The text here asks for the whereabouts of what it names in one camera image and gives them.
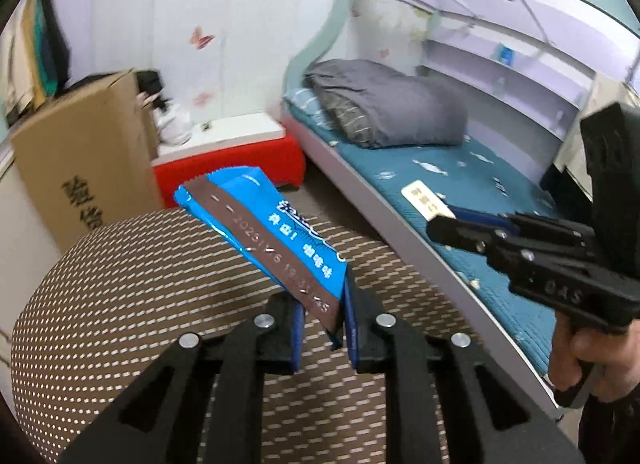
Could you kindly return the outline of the person's right hand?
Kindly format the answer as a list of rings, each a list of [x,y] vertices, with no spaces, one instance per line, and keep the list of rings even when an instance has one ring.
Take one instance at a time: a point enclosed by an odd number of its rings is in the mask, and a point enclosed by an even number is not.
[[[581,361],[602,366],[603,374],[591,395],[605,403],[629,396],[639,385],[639,320],[624,334],[605,334],[592,328],[573,333],[570,319],[555,313],[549,377],[557,390],[564,392],[578,384]]]

